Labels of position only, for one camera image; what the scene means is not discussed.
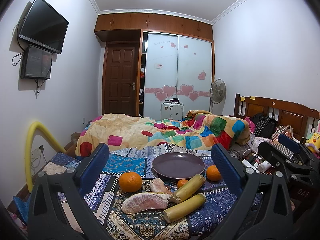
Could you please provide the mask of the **yellow plush toy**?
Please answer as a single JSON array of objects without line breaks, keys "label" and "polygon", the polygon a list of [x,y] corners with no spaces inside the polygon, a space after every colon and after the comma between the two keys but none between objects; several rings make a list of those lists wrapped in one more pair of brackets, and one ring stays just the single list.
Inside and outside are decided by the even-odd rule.
[{"label": "yellow plush toy", "polygon": [[319,128],[312,130],[305,145],[312,153],[319,155]]}]

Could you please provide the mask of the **dark purple plate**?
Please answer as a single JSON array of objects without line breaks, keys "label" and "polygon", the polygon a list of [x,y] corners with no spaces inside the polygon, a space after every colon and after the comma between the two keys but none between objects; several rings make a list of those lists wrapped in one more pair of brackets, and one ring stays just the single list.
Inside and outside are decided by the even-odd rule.
[{"label": "dark purple plate", "polygon": [[152,161],[152,168],[160,176],[170,179],[190,179],[205,170],[204,161],[189,153],[165,153]]}]

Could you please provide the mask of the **brown wooden door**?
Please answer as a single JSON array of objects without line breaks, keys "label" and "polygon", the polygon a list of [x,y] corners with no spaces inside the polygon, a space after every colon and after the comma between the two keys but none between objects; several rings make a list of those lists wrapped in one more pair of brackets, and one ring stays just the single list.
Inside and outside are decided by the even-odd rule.
[{"label": "brown wooden door", "polygon": [[136,115],[138,44],[108,42],[102,77],[102,113]]}]

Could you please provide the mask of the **small tangerine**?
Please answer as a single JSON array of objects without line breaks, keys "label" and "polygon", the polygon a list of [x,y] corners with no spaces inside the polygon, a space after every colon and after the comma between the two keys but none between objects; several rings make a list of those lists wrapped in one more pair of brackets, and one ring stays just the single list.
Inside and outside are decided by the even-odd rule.
[{"label": "small tangerine", "polygon": [[181,179],[177,182],[177,188],[181,188],[183,185],[185,185],[188,182],[186,179]]}]

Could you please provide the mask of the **small peeled pomelo segment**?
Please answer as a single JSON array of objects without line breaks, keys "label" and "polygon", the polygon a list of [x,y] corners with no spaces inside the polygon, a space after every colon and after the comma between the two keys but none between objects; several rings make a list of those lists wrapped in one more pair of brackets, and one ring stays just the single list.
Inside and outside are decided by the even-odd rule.
[{"label": "small peeled pomelo segment", "polygon": [[164,185],[163,180],[159,178],[155,178],[151,181],[150,190],[156,193],[172,194],[172,192]]}]

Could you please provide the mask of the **white box appliance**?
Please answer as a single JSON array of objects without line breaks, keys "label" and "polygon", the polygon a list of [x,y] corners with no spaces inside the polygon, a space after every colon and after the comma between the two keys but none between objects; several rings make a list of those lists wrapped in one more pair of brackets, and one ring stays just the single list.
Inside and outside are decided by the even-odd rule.
[{"label": "white box appliance", "polygon": [[161,120],[182,120],[183,103],[178,98],[166,99],[161,104]]}]

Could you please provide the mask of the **standing electric fan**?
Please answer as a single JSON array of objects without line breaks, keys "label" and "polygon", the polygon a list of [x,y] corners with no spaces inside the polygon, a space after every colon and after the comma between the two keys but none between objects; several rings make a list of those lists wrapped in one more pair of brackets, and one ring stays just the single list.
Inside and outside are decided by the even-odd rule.
[{"label": "standing electric fan", "polygon": [[209,91],[209,98],[210,98],[210,111],[213,110],[213,106],[221,103],[226,96],[226,84],[223,80],[217,79],[215,80]]}]

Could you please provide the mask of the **blue patterned bedsheet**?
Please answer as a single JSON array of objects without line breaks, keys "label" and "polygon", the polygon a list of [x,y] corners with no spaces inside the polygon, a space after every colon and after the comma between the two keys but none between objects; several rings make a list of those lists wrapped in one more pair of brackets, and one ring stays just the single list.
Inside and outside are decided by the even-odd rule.
[{"label": "blue patterned bedsheet", "polygon": [[236,201],[223,180],[201,186],[206,201],[191,213],[167,222],[164,211],[177,181],[162,178],[152,168],[162,154],[184,153],[213,165],[209,151],[189,150],[173,144],[124,148],[110,153],[108,161],[84,200],[114,239],[199,239],[212,232]]}]

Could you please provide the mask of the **wooden headboard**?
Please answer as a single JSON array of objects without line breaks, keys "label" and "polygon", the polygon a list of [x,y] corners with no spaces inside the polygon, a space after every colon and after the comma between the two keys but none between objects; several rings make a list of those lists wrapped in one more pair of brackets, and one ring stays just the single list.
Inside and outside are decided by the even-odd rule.
[{"label": "wooden headboard", "polygon": [[234,116],[237,118],[252,118],[256,114],[274,118],[278,126],[290,125],[293,136],[300,140],[317,128],[319,111],[299,103],[262,98],[258,96],[235,95]]}]

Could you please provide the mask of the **black bag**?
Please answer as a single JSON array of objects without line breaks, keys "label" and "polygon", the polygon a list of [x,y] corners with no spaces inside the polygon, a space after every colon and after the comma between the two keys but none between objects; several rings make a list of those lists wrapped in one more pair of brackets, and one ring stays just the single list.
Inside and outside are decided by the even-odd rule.
[{"label": "black bag", "polygon": [[277,121],[274,118],[258,113],[254,115],[251,120],[253,124],[255,124],[253,134],[256,137],[263,137],[267,139],[272,138],[277,127]]}]

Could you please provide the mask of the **sugarcane piece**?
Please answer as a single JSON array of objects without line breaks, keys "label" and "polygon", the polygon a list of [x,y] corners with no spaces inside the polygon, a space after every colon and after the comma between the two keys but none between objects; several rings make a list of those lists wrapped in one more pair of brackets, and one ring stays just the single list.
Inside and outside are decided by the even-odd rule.
[{"label": "sugarcane piece", "polygon": [[190,198],[196,191],[198,191],[201,186],[205,183],[205,178],[203,175],[196,174],[188,180],[187,183],[182,185],[177,191],[175,191],[170,197],[169,201],[180,204],[181,202]]},{"label": "sugarcane piece", "polygon": [[167,223],[175,222],[194,212],[206,202],[204,194],[199,193],[188,200],[176,204],[163,211],[163,218]]}]

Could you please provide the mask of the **wall-mounted black television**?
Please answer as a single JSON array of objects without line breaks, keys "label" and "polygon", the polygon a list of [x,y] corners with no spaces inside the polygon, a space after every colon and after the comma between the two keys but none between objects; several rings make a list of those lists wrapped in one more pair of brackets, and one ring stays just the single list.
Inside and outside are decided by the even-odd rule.
[{"label": "wall-mounted black television", "polygon": [[62,53],[69,22],[45,0],[34,0],[18,38],[56,54]]}]

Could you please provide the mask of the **small wall monitor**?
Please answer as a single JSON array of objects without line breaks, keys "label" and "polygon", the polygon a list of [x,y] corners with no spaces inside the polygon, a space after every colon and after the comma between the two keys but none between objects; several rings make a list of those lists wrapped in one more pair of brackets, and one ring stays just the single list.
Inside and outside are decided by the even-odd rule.
[{"label": "small wall monitor", "polygon": [[27,46],[23,53],[20,78],[48,80],[50,79],[53,54],[37,46]]}]

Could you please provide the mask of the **large peeled pomelo segment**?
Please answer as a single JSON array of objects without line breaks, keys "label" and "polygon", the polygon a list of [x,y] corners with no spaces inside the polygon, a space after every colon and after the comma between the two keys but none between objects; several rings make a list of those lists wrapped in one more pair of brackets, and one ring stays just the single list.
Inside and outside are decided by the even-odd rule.
[{"label": "large peeled pomelo segment", "polygon": [[143,192],[127,198],[121,205],[125,214],[135,214],[146,210],[164,210],[168,207],[169,195],[164,193]]}]

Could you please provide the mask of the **wall power socket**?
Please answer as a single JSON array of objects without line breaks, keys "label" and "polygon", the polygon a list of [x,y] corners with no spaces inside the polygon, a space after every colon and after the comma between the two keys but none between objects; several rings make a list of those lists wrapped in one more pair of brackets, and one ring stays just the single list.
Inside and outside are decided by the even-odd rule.
[{"label": "wall power socket", "polygon": [[41,157],[41,155],[43,154],[44,148],[43,145],[41,145],[40,147],[36,148],[35,150],[31,151],[30,153],[30,158],[31,160],[35,160]]}]

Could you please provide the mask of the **wardrobe with heart stickers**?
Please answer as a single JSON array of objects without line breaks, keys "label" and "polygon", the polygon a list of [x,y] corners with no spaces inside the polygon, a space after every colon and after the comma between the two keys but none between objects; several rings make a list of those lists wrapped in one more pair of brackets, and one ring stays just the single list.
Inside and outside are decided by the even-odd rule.
[{"label": "wardrobe with heart stickers", "polygon": [[183,114],[209,109],[214,77],[210,24],[133,12],[98,16],[94,32],[106,45],[138,44],[136,115],[161,120],[161,104],[173,98],[183,103]]}]

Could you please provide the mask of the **large orange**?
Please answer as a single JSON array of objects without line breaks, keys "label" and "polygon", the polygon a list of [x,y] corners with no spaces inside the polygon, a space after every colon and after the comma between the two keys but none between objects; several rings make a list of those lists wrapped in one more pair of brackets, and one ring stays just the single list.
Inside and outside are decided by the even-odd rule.
[{"label": "large orange", "polygon": [[119,177],[119,186],[125,192],[137,192],[142,187],[142,183],[141,176],[136,172],[125,172]]}]

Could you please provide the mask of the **colourful patchwork quilt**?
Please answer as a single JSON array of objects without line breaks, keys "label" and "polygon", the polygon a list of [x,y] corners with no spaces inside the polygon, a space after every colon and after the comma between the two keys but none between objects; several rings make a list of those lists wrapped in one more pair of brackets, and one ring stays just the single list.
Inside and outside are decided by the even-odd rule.
[{"label": "colourful patchwork quilt", "polygon": [[248,143],[250,135],[246,120],[213,115],[204,110],[189,111],[178,121],[104,114],[81,132],[75,154],[88,157],[100,143],[106,144],[111,151],[124,148],[141,150],[161,144],[174,144],[189,150],[209,150],[216,143],[221,143],[228,150],[234,143]]}]

